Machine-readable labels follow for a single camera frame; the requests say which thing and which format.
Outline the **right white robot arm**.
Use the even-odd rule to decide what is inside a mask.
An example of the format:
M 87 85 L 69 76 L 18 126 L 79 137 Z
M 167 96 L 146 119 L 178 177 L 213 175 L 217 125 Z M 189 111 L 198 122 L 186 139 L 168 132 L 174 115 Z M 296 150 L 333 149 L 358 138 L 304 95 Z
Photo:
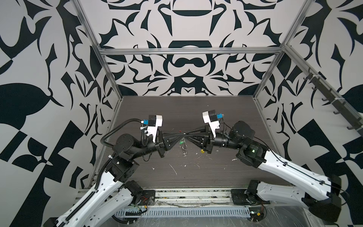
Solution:
M 338 220 L 342 211 L 341 178 L 320 175 L 286 160 L 268 146 L 254 141 L 255 131 L 247 123 L 237 122 L 227 134 L 206 125 L 184 135 L 208 153 L 214 147 L 235 149 L 238 151 L 236 158 L 245 165 L 274 174 L 291 184 L 283 186 L 251 180 L 244 192 L 244 203 L 282 202 L 301 206 L 327 222 Z

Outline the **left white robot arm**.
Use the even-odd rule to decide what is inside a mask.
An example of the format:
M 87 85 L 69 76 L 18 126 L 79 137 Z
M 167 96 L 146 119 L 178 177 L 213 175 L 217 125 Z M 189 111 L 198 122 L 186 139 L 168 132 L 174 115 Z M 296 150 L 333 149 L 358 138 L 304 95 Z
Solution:
M 58 218 L 49 218 L 45 227 L 99 227 L 119 210 L 129 205 L 138 206 L 142 187 L 129 178 L 139 164 L 136 159 L 157 152 L 160 157 L 177 144 L 185 133 L 162 133 L 162 116 L 151 115 L 147 121 L 131 118 L 102 137 L 101 143 L 113 154 L 99 170 L 95 184 L 67 212 Z M 129 123 L 140 124 L 141 138 L 130 134 L 119 136 L 115 144 L 107 139 Z

